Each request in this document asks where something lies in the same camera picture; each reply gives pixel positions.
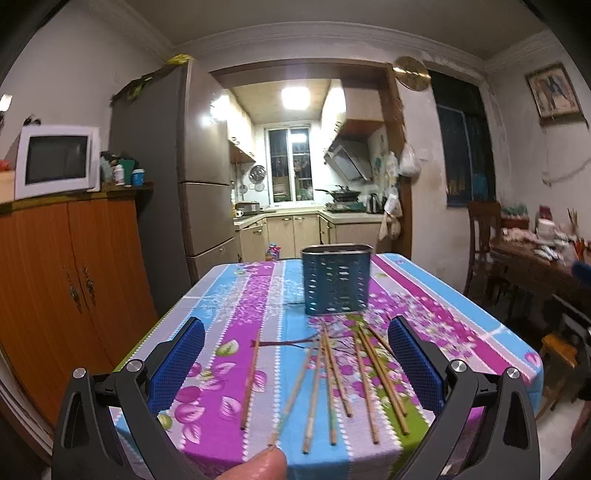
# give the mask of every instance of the window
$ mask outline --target window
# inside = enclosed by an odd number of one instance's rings
[[[447,177],[447,205],[495,200],[491,135],[477,86],[429,72],[441,125]]]
[[[268,130],[273,202],[314,200],[308,128]]]

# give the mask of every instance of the bottle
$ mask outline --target bottle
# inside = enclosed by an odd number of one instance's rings
[[[117,165],[113,169],[113,179],[115,180],[115,185],[125,185],[125,170],[121,165]]]

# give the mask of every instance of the dining table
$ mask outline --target dining table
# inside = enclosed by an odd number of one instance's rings
[[[175,447],[211,478],[247,461],[267,447],[297,382],[304,381],[278,439],[288,462],[288,477],[334,480],[388,479],[416,450],[434,421],[421,406],[396,359],[371,337],[379,362],[407,410],[404,434],[384,386],[355,354],[353,329],[372,326],[387,336],[394,316],[404,316],[423,340],[434,342],[447,359],[462,359],[474,371],[501,374],[516,367],[527,386],[534,411],[543,387],[538,353],[506,326],[464,295],[398,254],[371,257],[368,307],[363,312],[308,316],[305,313],[302,261],[299,259],[219,265],[195,284],[121,363],[145,359],[187,319],[197,317],[206,329],[203,350],[190,368],[170,408],[158,419]],[[307,348],[321,327],[330,333],[330,348],[343,380],[352,415],[343,408],[339,390],[320,374],[313,437],[302,452],[304,430],[314,389],[315,355]],[[259,348],[255,343],[260,335]],[[246,428],[241,429],[245,391],[255,350],[252,397]],[[379,443],[372,441],[362,370],[369,375],[369,402],[375,409]],[[329,441],[328,401],[335,408],[336,444]],[[138,475],[149,478],[134,446],[121,409],[111,408],[113,422]],[[482,409],[474,408],[465,431],[478,429]],[[467,440],[465,450],[471,440]]]
[[[492,238],[490,244],[491,258],[504,267],[502,276],[514,286],[544,297],[556,294],[578,301],[590,297],[590,287],[571,273],[572,264],[536,255],[539,245],[504,240],[501,236]],[[585,252],[584,259],[591,263],[589,252]]]

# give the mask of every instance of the ceiling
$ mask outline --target ceiling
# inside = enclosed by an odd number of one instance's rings
[[[310,106],[306,110],[285,110],[281,101],[284,87],[305,86],[310,90]],[[238,103],[255,125],[298,120],[319,120],[330,80],[282,80],[254,83],[232,89]]]
[[[174,45],[219,32],[290,21],[392,28],[488,59],[540,32],[520,0],[126,0]]]

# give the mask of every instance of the plastic bag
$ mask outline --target plastic bag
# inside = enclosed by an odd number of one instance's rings
[[[405,177],[415,177],[421,173],[421,164],[414,154],[414,149],[408,143],[402,149],[398,172]]]

